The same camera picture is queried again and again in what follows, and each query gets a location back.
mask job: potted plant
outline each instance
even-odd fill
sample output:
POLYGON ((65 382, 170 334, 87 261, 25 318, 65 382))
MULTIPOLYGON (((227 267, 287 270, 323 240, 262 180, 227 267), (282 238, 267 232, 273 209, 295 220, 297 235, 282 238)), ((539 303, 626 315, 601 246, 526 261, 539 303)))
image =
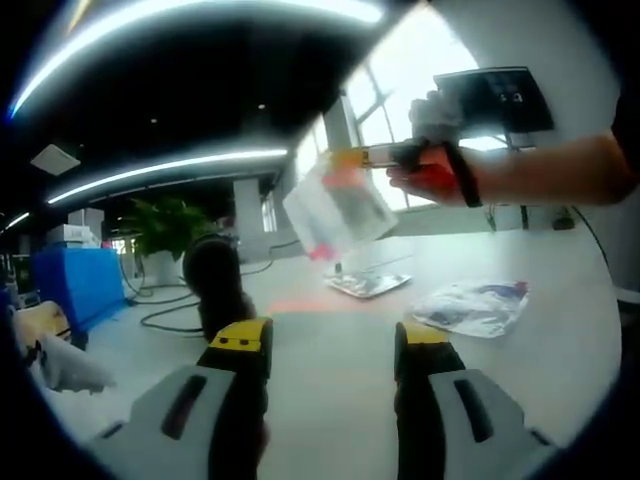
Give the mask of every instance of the potted plant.
POLYGON ((136 254, 147 277, 154 277, 156 285, 179 283, 184 252, 196 238, 215 232, 215 223, 199 208, 176 198, 154 203, 134 199, 133 204, 123 229, 136 235, 136 254))

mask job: blue box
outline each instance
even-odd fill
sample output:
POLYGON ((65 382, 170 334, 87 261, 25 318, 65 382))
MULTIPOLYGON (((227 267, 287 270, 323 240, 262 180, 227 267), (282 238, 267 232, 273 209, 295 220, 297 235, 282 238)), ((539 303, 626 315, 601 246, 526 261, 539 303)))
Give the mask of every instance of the blue box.
POLYGON ((60 305, 72 332, 86 332, 126 306, 118 255, 111 248, 52 248, 33 256, 41 300, 60 305))

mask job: white table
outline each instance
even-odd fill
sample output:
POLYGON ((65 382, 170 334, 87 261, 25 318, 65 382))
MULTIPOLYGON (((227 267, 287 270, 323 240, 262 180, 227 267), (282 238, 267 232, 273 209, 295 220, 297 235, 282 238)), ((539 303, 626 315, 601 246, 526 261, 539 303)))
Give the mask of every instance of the white table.
POLYGON ((245 290, 275 321, 272 438, 261 479, 395 478, 394 326, 415 298, 456 280, 529 282, 528 308, 507 335, 451 337, 468 368, 518 401, 527 425, 567 445, 606 395, 620 326, 586 229, 389 238, 347 259, 345 271, 407 255, 378 271, 410 274, 411 284, 369 302, 326 287, 322 269, 305 258, 245 277, 245 290))

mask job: green leaves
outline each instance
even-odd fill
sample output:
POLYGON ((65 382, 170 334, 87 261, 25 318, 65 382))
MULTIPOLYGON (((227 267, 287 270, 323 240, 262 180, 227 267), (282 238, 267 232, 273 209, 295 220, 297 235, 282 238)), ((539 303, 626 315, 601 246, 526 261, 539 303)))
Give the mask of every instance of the green leaves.
POLYGON ((177 198, 133 203, 134 213, 123 219, 123 230, 139 234, 136 250, 143 256, 168 250, 178 260, 196 238, 218 230, 199 208, 177 198))

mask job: clear plastic box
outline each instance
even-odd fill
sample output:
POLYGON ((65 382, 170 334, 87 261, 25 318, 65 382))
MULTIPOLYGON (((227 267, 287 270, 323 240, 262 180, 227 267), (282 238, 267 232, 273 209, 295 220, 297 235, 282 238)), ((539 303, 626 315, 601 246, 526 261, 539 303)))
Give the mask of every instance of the clear plastic box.
POLYGON ((327 157, 287 195, 284 208, 309 257, 324 262, 339 260, 398 223, 366 170, 335 169, 327 157))

